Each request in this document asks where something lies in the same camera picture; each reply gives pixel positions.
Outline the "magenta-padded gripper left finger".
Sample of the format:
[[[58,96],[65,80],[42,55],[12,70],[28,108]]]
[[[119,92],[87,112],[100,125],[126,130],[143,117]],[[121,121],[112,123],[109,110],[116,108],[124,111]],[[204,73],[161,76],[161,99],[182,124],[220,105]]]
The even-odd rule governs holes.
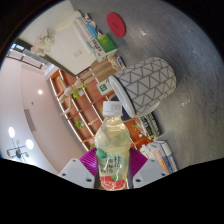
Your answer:
[[[98,189],[100,181],[96,152],[97,149],[92,148],[79,159],[72,158],[58,176],[84,188]]]

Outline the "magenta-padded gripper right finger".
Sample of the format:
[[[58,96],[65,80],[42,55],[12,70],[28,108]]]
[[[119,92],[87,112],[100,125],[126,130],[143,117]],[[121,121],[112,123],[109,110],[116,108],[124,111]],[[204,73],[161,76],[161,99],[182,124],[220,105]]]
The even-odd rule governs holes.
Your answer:
[[[133,147],[129,152],[129,172],[134,189],[144,187],[167,175],[165,169],[156,159],[147,159]]]

